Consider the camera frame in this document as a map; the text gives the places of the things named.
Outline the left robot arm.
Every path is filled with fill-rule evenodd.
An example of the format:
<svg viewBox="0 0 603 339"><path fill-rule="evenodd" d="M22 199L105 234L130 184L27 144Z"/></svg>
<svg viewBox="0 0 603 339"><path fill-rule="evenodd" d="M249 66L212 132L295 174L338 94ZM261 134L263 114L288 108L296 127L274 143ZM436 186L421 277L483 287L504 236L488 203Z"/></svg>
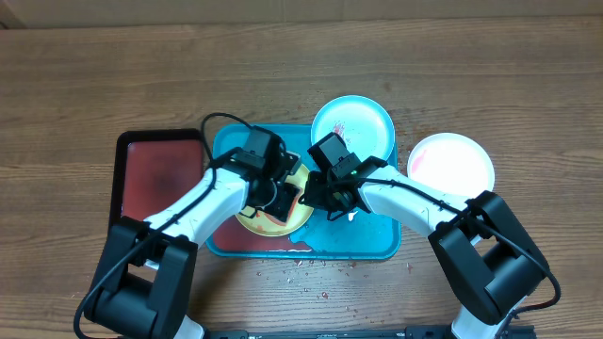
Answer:
<svg viewBox="0 0 603 339"><path fill-rule="evenodd" d="M203 326L187 315L199 247L247 206L287 219L297 189L285 179L300 165L296 153L234 148L165 210L143 221L121 218L76 309L76 336L84 337L86 318L124 338L203 338Z"/></svg>

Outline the yellow green plate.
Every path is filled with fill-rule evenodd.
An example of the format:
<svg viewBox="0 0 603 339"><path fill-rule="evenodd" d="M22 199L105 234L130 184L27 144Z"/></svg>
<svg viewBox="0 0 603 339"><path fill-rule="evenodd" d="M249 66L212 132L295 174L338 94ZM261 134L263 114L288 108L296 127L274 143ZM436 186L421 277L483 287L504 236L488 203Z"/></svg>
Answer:
<svg viewBox="0 0 603 339"><path fill-rule="evenodd" d="M308 176L309 169L301 164L297 172L294 175L289 175L285 180L299 190L288 210L286 221L280 221L263 211L257 211L253 218L247 218L247 215L253 212L253 209L249 206L243 209L243 214L237 214L236 219L247 230L262 236L276 237L293 233L303 226L314 212L313 207L299 203L299 197L304 192Z"/></svg>

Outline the white plate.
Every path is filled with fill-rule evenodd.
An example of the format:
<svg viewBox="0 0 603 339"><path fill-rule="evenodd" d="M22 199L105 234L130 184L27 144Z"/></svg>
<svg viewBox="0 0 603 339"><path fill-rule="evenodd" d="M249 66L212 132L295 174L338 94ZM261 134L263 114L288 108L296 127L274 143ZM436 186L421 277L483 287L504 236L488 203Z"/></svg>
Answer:
<svg viewBox="0 0 603 339"><path fill-rule="evenodd" d="M482 146L454 133L419 141L409 155L407 174L413 181L467 198L492 191L496 181L494 164Z"/></svg>

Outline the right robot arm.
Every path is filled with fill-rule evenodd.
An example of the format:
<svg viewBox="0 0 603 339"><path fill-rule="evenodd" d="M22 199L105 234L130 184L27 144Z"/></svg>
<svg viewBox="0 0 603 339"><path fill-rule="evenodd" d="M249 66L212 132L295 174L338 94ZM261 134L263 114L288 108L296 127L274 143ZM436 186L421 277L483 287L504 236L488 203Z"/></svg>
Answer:
<svg viewBox="0 0 603 339"><path fill-rule="evenodd" d="M498 338L528 310L524 299L551 276L548 262L509 205L485 190L475 198L437 191L393 166L361 166L338 177L311 172L301 203L329 219L353 209L392 218L426 237L462 309L456 338Z"/></svg>

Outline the light blue plate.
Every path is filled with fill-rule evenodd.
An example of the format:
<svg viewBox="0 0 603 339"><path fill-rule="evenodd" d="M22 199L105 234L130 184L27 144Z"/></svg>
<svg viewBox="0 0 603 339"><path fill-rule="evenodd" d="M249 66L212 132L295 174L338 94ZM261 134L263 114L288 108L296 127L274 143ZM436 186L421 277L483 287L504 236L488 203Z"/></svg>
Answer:
<svg viewBox="0 0 603 339"><path fill-rule="evenodd" d="M341 96L319 110L311 127L311 144L331 132L340 135L360 160L370 156L387 160L394 150L392 119L380 104L364 96Z"/></svg>

